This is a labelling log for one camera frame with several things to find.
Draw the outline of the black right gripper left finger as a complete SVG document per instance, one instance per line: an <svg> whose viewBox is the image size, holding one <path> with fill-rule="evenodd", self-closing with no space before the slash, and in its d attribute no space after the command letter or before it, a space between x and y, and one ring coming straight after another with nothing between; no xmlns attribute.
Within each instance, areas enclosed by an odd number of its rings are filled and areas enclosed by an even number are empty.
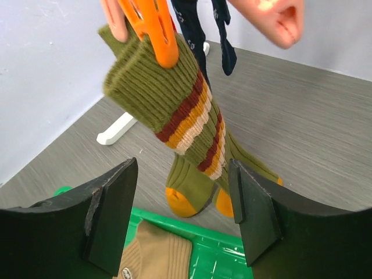
<svg viewBox="0 0 372 279"><path fill-rule="evenodd" d="M28 207L1 210L2 278L112 278L126 240L138 164Z"/></svg>

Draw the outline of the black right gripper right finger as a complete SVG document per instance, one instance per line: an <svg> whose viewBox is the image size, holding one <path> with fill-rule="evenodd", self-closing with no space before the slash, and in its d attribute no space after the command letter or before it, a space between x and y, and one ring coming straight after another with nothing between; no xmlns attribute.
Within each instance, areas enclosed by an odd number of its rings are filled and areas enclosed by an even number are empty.
<svg viewBox="0 0 372 279"><path fill-rule="evenodd" d="M230 160L228 184L255 278L370 278L371 209L325 205Z"/></svg>

